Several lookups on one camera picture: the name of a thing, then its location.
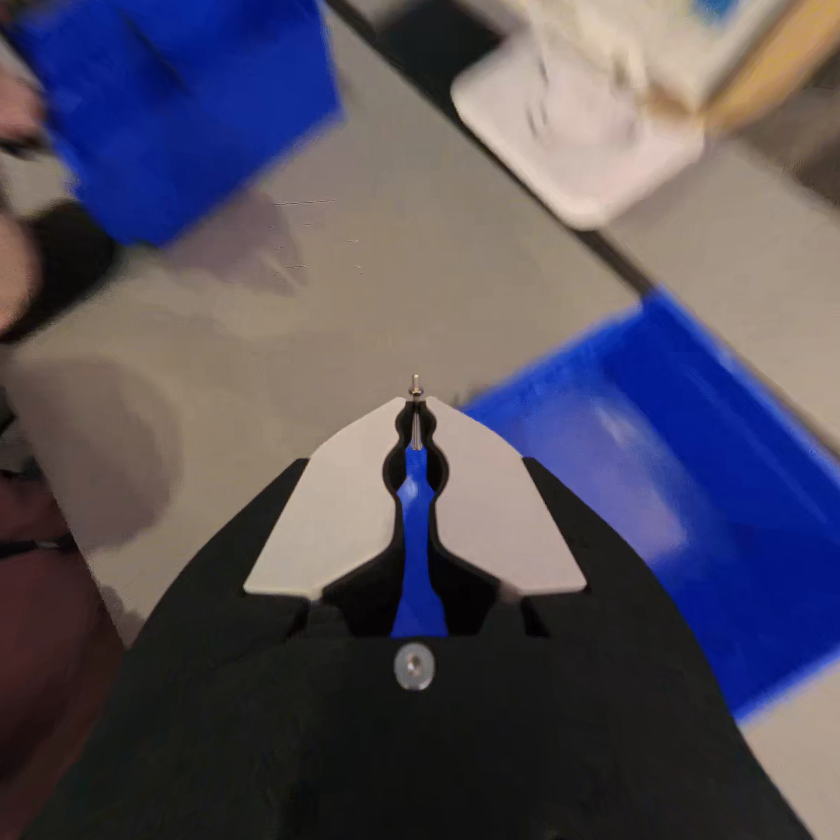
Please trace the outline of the person's left forearm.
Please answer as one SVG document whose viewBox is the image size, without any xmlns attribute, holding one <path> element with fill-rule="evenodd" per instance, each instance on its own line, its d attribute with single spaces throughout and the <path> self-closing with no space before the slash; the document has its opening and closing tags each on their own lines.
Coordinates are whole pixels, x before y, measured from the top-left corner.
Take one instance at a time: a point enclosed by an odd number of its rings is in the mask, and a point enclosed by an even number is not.
<svg viewBox="0 0 840 840">
<path fill-rule="evenodd" d="M 37 91 L 13 72 L 1 70 L 1 139 L 27 145 L 40 140 L 43 109 Z M 39 283 L 39 258 L 30 236 L 1 196 L 1 331 L 19 320 Z"/>
</svg>

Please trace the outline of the printed instruction sheet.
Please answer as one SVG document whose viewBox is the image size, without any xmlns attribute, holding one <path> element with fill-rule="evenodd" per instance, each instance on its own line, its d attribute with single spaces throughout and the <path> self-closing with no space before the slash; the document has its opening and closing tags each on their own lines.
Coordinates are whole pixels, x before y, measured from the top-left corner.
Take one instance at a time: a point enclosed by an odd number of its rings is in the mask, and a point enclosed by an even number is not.
<svg viewBox="0 0 840 840">
<path fill-rule="evenodd" d="M 631 21 L 651 81 L 694 110 L 790 6 L 790 1 L 636 2 Z"/>
</svg>

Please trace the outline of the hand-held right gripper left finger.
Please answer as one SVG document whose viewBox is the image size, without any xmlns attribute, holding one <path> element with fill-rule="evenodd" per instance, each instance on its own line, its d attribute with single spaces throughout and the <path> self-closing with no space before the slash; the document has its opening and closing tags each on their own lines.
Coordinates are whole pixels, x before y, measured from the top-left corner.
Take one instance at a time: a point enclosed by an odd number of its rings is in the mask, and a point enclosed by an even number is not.
<svg viewBox="0 0 840 840">
<path fill-rule="evenodd" d="M 352 634 L 390 634 L 403 595 L 407 400 L 339 430 L 306 461 L 244 582 L 247 595 L 339 611 Z"/>
</svg>

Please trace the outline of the plain blue bin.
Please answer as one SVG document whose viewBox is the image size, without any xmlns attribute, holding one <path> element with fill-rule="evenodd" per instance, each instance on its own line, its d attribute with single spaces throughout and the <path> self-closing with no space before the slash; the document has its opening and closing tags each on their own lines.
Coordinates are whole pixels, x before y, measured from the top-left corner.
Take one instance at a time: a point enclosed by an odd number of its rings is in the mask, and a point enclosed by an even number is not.
<svg viewBox="0 0 840 840">
<path fill-rule="evenodd" d="M 530 635 L 698 669 L 741 725 L 838 666 L 838 462 L 671 297 L 455 409 L 548 494 L 582 592 Z"/>
</svg>

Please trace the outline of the blue bin with divider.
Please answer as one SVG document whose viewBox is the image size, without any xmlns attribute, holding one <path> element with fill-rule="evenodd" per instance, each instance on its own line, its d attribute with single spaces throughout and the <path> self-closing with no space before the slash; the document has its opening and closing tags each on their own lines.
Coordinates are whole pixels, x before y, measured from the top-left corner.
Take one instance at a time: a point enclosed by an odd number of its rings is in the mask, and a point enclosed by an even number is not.
<svg viewBox="0 0 840 840">
<path fill-rule="evenodd" d="M 340 113 L 313 1 L 33 3 L 6 35 L 77 200 L 162 246 Z"/>
</svg>

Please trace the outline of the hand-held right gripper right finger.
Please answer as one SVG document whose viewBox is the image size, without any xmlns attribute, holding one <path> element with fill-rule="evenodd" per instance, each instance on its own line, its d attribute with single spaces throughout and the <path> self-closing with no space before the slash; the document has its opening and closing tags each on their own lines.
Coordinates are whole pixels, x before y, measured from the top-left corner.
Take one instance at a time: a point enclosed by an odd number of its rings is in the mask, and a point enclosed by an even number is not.
<svg viewBox="0 0 840 840">
<path fill-rule="evenodd" d="M 436 397 L 425 400 L 427 567 L 449 636 L 474 636 L 498 603 L 578 594 L 587 581 L 524 458 Z"/>
</svg>

